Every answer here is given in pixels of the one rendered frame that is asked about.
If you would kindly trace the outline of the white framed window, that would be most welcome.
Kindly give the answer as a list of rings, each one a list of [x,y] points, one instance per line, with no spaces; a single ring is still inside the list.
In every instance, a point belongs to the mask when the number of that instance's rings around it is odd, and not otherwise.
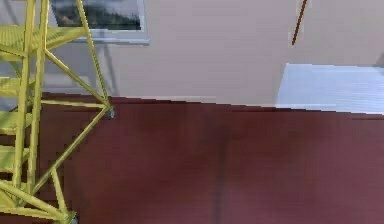
[[[81,0],[95,42],[148,45],[145,0]],[[59,27],[81,27],[76,0],[50,0]]]

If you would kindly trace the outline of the brown thin stick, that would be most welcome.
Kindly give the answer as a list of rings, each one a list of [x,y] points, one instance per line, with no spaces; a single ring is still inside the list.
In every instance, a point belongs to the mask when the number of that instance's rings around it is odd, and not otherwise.
[[[299,31],[300,31],[300,26],[301,26],[301,23],[303,21],[303,17],[304,17],[304,13],[305,13],[305,8],[306,8],[306,5],[307,5],[307,1],[308,0],[302,0],[301,8],[300,8],[300,11],[299,11],[299,16],[298,16],[297,21],[296,21],[296,26],[295,26],[294,34],[293,34],[293,38],[292,38],[292,41],[291,41],[291,45],[292,46],[294,46],[296,41],[297,41],[297,37],[298,37]]]

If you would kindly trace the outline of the white flat box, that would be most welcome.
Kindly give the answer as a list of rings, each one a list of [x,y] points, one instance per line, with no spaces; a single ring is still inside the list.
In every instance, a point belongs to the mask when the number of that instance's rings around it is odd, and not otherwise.
[[[384,67],[287,64],[275,106],[384,115]]]

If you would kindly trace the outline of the yellow rolling step ladder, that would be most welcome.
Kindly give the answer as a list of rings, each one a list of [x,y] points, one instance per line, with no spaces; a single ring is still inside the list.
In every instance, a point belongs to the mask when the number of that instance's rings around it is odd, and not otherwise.
[[[13,77],[0,77],[0,97],[17,100],[14,109],[0,109],[0,135],[15,138],[12,145],[0,144],[0,213],[47,219],[52,224],[80,224],[76,212],[66,206],[58,168],[101,118],[115,117],[115,110],[106,91],[97,93],[52,53],[59,46],[85,38],[98,81],[104,82],[82,0],[76,0],[81,21],[79,27],[50,26],[50,0],[25,1],[25,22],[22,25],[0,25],[0,61],[10,63],[15,73]],[[46,60],[53,62],[97,99],[95,103],[62,101],[62,106],[98,108],[100,112],[38,178],[36,164],[41,106],[57,103],[42,98]]]

